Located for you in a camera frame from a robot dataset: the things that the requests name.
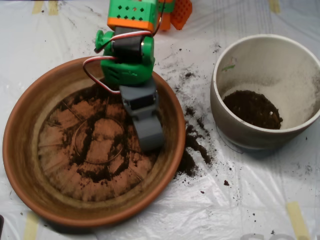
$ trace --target green robot part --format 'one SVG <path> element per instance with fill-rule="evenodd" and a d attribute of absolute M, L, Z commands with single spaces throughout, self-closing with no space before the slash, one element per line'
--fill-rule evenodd
<path fill-rule="evenodd" d="M 176 1 L 173 0 L 172 2 L 166 2 L 165 4 L 163 2 L 159 2 L 158 4 L 158 12 L 161 13 L 162 12 L 162 7 L 164 5 L 164 9 L 163 12 L 164 13 L 172 13 L 175 9 L 175 3 Z"/>
<path fill-rule="evenodd" d="M 100 49 L 113 36 L 114 32 L 108 31 L 104 34 L 102 30 L 99 30 L 96 34 L 95 47 Z M 117 57 L 113 52 L 112 43 L 104 48 L 103 55 Z M 141 59 L 139 61 L 134 56 L 128 56 L 125 62 L 102 60 L 100 65 L 105 84 L 136 86 L 150 79 L 154 64 L 154 39 L 146 36 L 141 42 Z"/>
<path fill-rule="evenodd" d="M 131 24 L 134 21 L 137 24 L 139 22 L 150 22 L 156 29 L 158 24 L 157 10 L 158 0 L 110 0 L 108 18 L 128 20 L 127 25 L 122 25 L 122 27 L 133 28 Z"/>

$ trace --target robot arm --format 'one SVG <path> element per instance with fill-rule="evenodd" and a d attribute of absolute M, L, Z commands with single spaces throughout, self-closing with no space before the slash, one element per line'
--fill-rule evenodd
<path fill-rule="evenodd" d="M 110 0 L 107 24 L 113 31 L 99 30 L 95 40 L 95 52 L 103 50 L 103 56 L 89 58 L 83 64 L 85 72 L 97 84 L 112 94 L 121 94 L 144 152 L 160 148 L 165 141 L 156 116 L 159 97 L 152 77 L 153 36 L 160 25 L 157 19 L 158 0 Z M 85 68 L 88 62 L 96 60 L 101 61 L 102 82 Z M 108 85 L 119 86 L 119 91 L 111 90 Z"/>

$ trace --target scattered soil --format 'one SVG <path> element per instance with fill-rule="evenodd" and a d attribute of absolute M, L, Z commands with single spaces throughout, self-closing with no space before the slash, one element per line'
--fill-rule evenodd
<path fill-rule="evenodd" d="M 199 151 L 204 162 L 208 165 L 212 163 L 212 157 L 210 157 L 208 155 L 208 151 L 197 142 L 197 138 L 203 138 L 203 136 L 201 134 L 198 134 L 198 132 L 192 125 L 187 125 L 185 133 L 185 149 L 183 151 L 182 159 L 177 170 L 177 175 L 181 175 L 182 173 L 184 173 L 190 177 L 194 177 L 196 175 L 198 167 L 196 166 L 193 157 L 190 155 L 190 153 L 188 153 L 187 148 L 192 148 L 194 151 Z"/>
<path fill-rule="evenodd" d="M 254 91 L 236 91 L 223 100 L 240 119 L 265 129 L 280 129 L 283 119 L 278 109 L 263 95 Z"/>
<path fill-rule="evenodd" d="M 185 77 L 188 79 L 188 78 L 190 78 L 191 76 L 195 76 L 193 73 L 191 73 L 191 72 L 188 72 L 186 75 L 185 75 Z"/>
<path fill-rule="evenodd" d="M 185 108 L 185 115 L 189 115 L 189 116 L 193 117 L 195 115 L 195 110 L 192 107 L 187 106 Z"/>
<path fill-rule="evenodd" d="M 191 106 L 187 106 L 185 108 L 185 116 L 194 117 L 194 115 L 195 115 L 194 108 Z M 212 164 L 213 158 L 208 155 L 208 151 L 206 150 L 206 148 L 197 142 L 198 138 L 204 139 L 204 136 L 202 134 L 199 134 L 198 131 L 195 130 L 193 125 L 188 124 L 188 122 L 186 123 L 187 123 L 186 130 L 185 130 L 186 136 L 185 136 L 185 146 L 184 146 L 185 149 L 182 155 L 180 165 L 177 169 L 176 176 L 181 174 L 187 174 L 189 177 L 194 177 L 196 175 L 196 171 L 198 170 L 198 167 L 196 166 L 196 163 L 193 157 L 190 155 L 190 153 L 188 153 L 187 148 L 191 148 L 194 151 L 200 152 L 204 162 L 207 165 Z M 205 126 L 203 125 L 201 118 L 197 119 L 197 123 L 199 124 L 200 128 L 204 130 L 207 133 L 207 135 L 209 135 L 209 132 L 208 130 L 205 129 Z"/>

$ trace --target orange 3d-printed part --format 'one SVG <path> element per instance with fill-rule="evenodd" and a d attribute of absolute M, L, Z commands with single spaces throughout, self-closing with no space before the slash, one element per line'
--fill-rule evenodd
<path fill-rule="evenodd" d="M 115 27 L 124 27 L 124 28 L 141 29 L 141 30 L 146 30 L 150 32 L 154 31 L 154 25 L 149 21 L 137 21 L 132 19 L 109 17 L 107 25 L 112 30 L 114 30 Z"/>
<path fill-rule="evenodd" d="M 161 13 L 158 14 L 158 22 L 160 20 Z M 159 27 L 160 30 L 166 31 L 170 30 L 171 26 L 171 14 L 169 12 L 164 12 L 162 15 L 161 25 Z"/>
<path fill-rule="evenodd" d="M 177 30 L 181 30 L 192 13 L 190 0 L 175 0 L 174 10 L 171 13 L 171 23 Z"/>

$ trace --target yellow tape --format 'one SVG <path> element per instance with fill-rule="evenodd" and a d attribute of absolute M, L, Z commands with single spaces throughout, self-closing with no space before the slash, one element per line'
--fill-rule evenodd
<path fill-rule="evenodd" d="M 296 201 L 289 202 L 286 204 L 286 209 L 288 211 L 296 239 L 310 240 L 309 231 L 305 225 L 304 218 L 302 217 L 299 204 Z"/>
<path fill-rule="evenodd" d="M 269 0 L 269 8 L 271 12 L 279 14 L 281 12 L 279 0 Z"/>
<path fill-rule="evenodd" d="M 39 218 L 32 211 L 26 216 L 23 240 L 36 240 Z"/>
<path fill-rule="evenodd" d="M 58 15 L 58 1 L 48 1 L 49 16 Z"/>
<path fill-rule="evenodd" d="M 34 1 L 32 14 L 40 13 L 43 5 L 44 5 L 44 1 Z"/>

